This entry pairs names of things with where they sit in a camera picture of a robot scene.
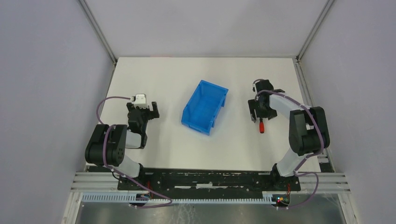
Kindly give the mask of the red handled screwdriver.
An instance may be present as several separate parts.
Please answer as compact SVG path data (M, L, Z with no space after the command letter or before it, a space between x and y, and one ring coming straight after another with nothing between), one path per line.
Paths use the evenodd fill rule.
M263 122L263 118L259 118L259 132L264 133L265 132L265 126Z

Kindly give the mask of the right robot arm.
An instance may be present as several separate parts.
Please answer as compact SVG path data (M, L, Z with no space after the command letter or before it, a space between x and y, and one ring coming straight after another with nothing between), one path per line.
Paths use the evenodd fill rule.
M255 93L248 101L251 120L259 123L264 133L264 119L278 114L289 120L289 149L276 163L271 176L275 180L297 176L307 159L321 154L330 145L325 111L322 107L310 107L286 95L282 89L274 89L267 79L257 79L252 84Z

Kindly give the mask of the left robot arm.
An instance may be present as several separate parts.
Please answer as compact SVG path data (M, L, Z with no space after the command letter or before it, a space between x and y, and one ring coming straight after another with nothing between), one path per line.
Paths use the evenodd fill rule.
M148 121L160 117L157 102L148 105L127 103L128 123L96 125L85 149L87 163L109 167L122 175L136 178L143 166L126 156L126 149L144 149L147 143Z

